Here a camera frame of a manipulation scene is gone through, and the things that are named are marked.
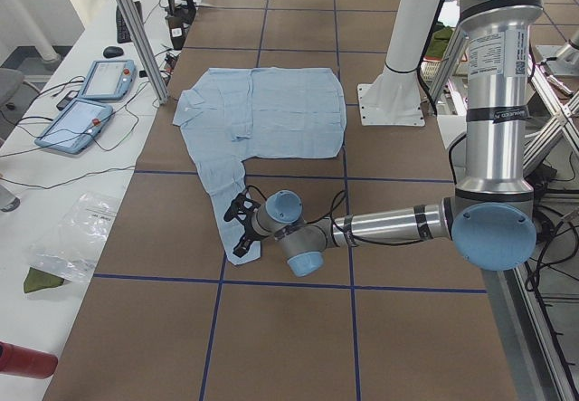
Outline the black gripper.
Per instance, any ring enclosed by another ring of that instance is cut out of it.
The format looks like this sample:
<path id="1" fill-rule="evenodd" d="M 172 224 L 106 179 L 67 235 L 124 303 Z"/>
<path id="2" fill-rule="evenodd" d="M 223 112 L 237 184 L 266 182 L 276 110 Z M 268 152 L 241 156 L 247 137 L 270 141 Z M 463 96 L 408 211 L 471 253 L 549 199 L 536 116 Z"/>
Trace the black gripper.
<path id="1" fill-rule="evenodd" d="M 233 254 L 237 257 L 243 257 L 250 251 L 252 243 L 271 236 L 268 225 L 265 209 L 258 208 L 252 217 L 247 218 L 246 222 L 242 224 L 244 232 L 239 242 L 234 246 Z"/>

